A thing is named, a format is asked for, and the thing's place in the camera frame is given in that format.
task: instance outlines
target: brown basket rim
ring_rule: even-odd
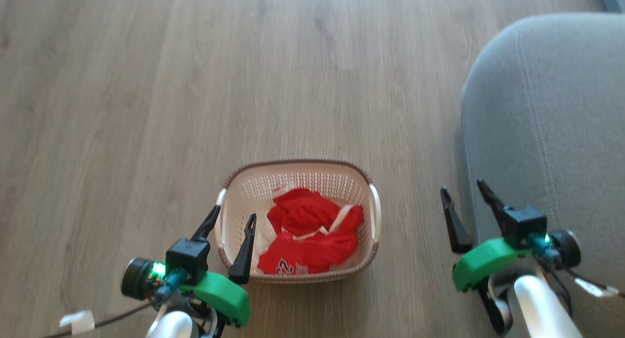
[[[269,161],[263,161],[263,162],[254,162],[253,164],[243,165],[239,167],[239,169],[237,169],[233,173],[230,173],[230,176],[228,176],[228,179],[226,179],[226,181],[224,182],[224,188],[228,189],[232,181],[236,178],[236,176],[241,174],[243,171],[246,171],[247,169],[253,169],[256,167],[263,167],[263,166],[271,166],[271,165],[284,165],[284,164],[343,165],[343,166],[350,167],[351,169],[354,169],[355,171],[357,171],[362,176],[362,178],[364,178],[367,184],[371,184],[371,178],[369,178],[369,175],[365,171],[363,171],[360,167],[356,166],[355,164],[351,164],[351,162],[345,162],[341,160],[330,160],[330,159],[323,159],[323,158],[320,158],[320,159],[293,158],[289,160],[269,160]]]
[[[369,175],[363,171],[360,167],[355,164],[351,164],[350,162],[345,162],[342,160],[331,160],[331,159],[314,159],[314,158],[302,158],[302,159],[287,159],[287,160],[270,160],[264,162],[256,162],[252,164],[247,164],[239,167],[236,171],[228,176],[228,179],[224,182],[224,189],[228,189],[232,181],[241,174],[243,171],[247,169],[252,169],[256,167],[270,166],[270,165],[282,165],[282,164],[328,164],[328,165],[343,165],[346,167],[350,167],[357,171],[362,178],[367,182],[367,184],[372,184],[371,178]],[[304,284],[304,283],[317,283],[317,282],[328,282],[331,280],[339,280],[345,278],[346,276],[355,275],[364,269],[366,269],[377,254],[377,249],[379,247],[379,242],[374,241],[369,251],[369,255],[362,260],[357,266],[351,267],[350,269],[344,269],[340,271],[332,271],[326,272],[322,274],[310,274],[310,275],[291,275],[291,276],[276,276],[276,275],[255,275],[250,274],[250,280],[258,280],[260,282],[266,283],[275,283],[275,284]],[[217,249],[219,251],[219,257],[221,258],[221,262],[225,265],[226,269],[229,269],[232,266],[232,263],[228,260],[226,256],[226,251],[224,250],[222,244],[217,244]]]

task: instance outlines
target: white plastic basket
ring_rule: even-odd
[[[284,186],[318,191],[339,206],[361,205],[364,222],[357,231],[357,250],[344,264],[323,274],[277,276],[252,269],[251,280],[284,284],[326,282],[368,267],[375,258],[382,228],[379,195],[369,177],[357,167],[326,160],[263,162],[238,169],[228,178],[217,198],[222,211],[214,231],[219,256],[226,267],[232,265],[239,252],[250,214],[266,217],[274,205],[271,192]],[[259,224],[257,234],[262,231]]]

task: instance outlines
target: white tape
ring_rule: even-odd
[[[616,288],[608,287],[607,289],[603,290],[597,287],[596,285],[588,283],[587,281],[582,280],[580,278],[576,278],[575,283],[578,286],[582,287],[582,289],[590,293],[592,296],[596,296],[597,298],[615,296],[616,294],[619,293],[619,291]]]
[[[59,322],[60,327],[67,326],[69,324],[72,325],[72,336],[91,331],[96,327],[96,322],[93,320],[93,313],[91,310],[65,315]]]

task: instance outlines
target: camera lens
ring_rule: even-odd
[[[568,229],[549,232],[553,245],[562,258],[562,266],[576,267],[582,260],[580,245],[573,232]]]
[[[153,265],[154,261],[145,258],[135,257],[131,260],[121,277],[121,294],[136,300],[144,300],[150,296],[148,276]]]

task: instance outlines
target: gray sofa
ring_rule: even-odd
[[[486,46],[462,92],[462,130],[480,242],[500,236],[475,184],[532,205],[580,241],[578,272],[625,290],[625,16],[516,22]],[[565,274],[585,337],[625,335],[625,300]]]

